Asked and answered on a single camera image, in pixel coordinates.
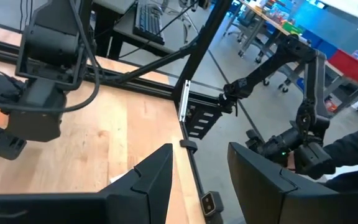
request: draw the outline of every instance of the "keyboard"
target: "keyboard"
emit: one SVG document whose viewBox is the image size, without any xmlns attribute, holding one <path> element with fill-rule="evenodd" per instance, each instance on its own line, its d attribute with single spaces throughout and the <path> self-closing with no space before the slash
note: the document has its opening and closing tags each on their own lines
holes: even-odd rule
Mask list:
<svg viewBox="0 0 358 224">
<path fill-rule="evenodd" d="M 134 34 L 164 45 L 164 35 L 162 32 L 159 33 L 161 29 L 161 14 L 150 4 L 142 4 L 139 1 L 136 9 Z"/>
</svg>

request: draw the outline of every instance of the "wooden table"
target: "wooden table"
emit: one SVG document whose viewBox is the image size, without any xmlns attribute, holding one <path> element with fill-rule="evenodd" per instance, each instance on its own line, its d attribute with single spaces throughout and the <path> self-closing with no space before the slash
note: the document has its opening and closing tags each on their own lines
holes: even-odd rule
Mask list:
<svg viewBox="0 0 358 224">
<path fill-rule="evenodd" d="M 258 6 L 256 6 L 256 2 L 255 1 L 251 1 L 251 2 L 245 2 L 244 0 L 239 0 L 239 2 L 241 2 L 241 4 L 247 6 L 248 9 L 254 11 L 258 16 L 260 16 L 263 20 L 271 23 L 271 25 L 274 26 L 274 28 L 278 29 L 280 32 L 282 32 L 285 35 L 290 35 L 291 33 L 289 33 L 288 31 L 286 31 L 280 24 L 278 24 L 277 22 L 275 22 L 273 19 L 267 17 L 265 14 L 262 13 L 262 9 Z"/>
<path fill-rule="evenodd" d="M 19 45 L 19 34 L 0 29 L 0 41 Z M 128 72 L 135 67 L 98 58 L 107 69 Z M 14 74 L 14 65 L 0 62 L 0 71 Z M 150 72 L 144 78 L 168 83 Z M 67 105 L 87 98 L 93 83 L 83 82 L 68 94 Z M 0 126 L 7 116 L 0 113 Z M 200 200 L 172 101 L 101 86 L 86 108 L 65 113 L 60 138 L 28 142 L 14 161 L 0 158 L 0 194 L 97 192 L 111 177 L 125 173 L 165 143 L 173 144 L 173 184 L 167 223 L 204 223 Z"/>
</svg>

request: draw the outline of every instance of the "person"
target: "person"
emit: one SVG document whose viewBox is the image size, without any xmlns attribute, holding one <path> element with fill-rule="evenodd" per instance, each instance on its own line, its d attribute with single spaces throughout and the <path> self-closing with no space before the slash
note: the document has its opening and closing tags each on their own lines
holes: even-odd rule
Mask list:
<svg viewBox="0 0 358 224">
<path fill-rule="evenodd" d="M 324 146 L 323 149 L 331 156 L 335 167 L 358 165 L 358 131 Z M 293 154 L 288 157 L 287 167 L 295 168 Z M 358 191 L 358 171 L 341 174 L 322 184 L 338 192 Z"/>
</svg>

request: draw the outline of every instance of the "gray floor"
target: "gray floor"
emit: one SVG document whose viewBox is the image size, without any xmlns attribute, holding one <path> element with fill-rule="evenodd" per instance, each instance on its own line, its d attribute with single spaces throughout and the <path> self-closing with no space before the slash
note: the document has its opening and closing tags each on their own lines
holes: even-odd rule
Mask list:
<svg viewBox="0 0 358 224">
<path fill-rule="evenodd" d="M 43 1 L 35 0 L 34 2 L 35 4 L 40 4 Z M 20 20 L 18 2 L 13 3 L 13 1 L 9 0 L 1 2 L 2 0 L 0 0 L 0 23 L 17 28 Z M 176 1 L 171 2 L 170 7 L 178 9 Z M 202 9 L 198 9 L 196 12 L 189 12 L 198 30 L 205 23 L 209 12 L 209 10 Z M 257 66 L 253 62 L 259 52 L 256 47 L 251 46 L 245 57 L 240 58 L 237 56 L 239 44 L 236 42 L 236 38 L 234 36 L 222 38 L 223 30 L 228 20 L 229 18 L 226 18 L 218 30 L 210 45 L 210 54 L 204 56 L 193 79 L 193 81 L 204 83 L 212 86 L 212 88 L 193 83 L 191 90 L 217 96 L 221 92 L 219 89 L 226 84 L 223 76 L 229 82 L 232 82 L 235 79 L 246 76 Z M 121 54 L 133 49 L 135 49 L 133 46 L 124 44 Z M 144 65 L 157 58 L 149 52 L 140 50 L 123 58 L 123 60 Z M 160 68 L 160 70 L 173 75 L 180 75 L 186 61 L 187 58 L 177 60 Z M 258 85 L 255 87 L 252 96 L 241 101 L 264 139 L 288 129 L 290 127 L 288 121 L 294 119 L 297 107 L 301 103 L 302 94 L 293 85 L 290 86 L 290 91 L 286 94 L 277 90 L 277 86 L 284 79 L 284 75 L 278 73 L 271 79 L 270 86 Z M 174 85 L 176 81 L 175 77 L 170 77 L 171 85 Z M 202 141 L 196 140 L 199 151 L 195 157 L 203 187 L 205 191 L 215 190 L 220 192 L 225 206 L 223 211 L 225 223 L 235 223 L 242 216 L 229 176 L 226 160 L 227 144 L 231 141 L 244 144 L 247 141 L 246 131 L 248 129 L 252 129 L 250 121 L 240 110 L 238 117 L 235 117 L 234 113 L 224 114 Z M 358 112 L 348 108 L 331 120 L 324 143 L 329 144 L 356 130 L 358 130 Z"/>
</svg>

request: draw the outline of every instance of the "person's arm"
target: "person's arm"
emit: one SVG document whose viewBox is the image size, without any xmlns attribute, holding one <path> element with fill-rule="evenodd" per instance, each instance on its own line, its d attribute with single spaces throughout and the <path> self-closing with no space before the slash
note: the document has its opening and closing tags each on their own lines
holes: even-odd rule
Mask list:
<svg viewBox="0 0 358 224">
<path fill-rule="evenodd" d="M 358 131 L 324 146 L 336 167 L 358 165 Z"/>
</svg>

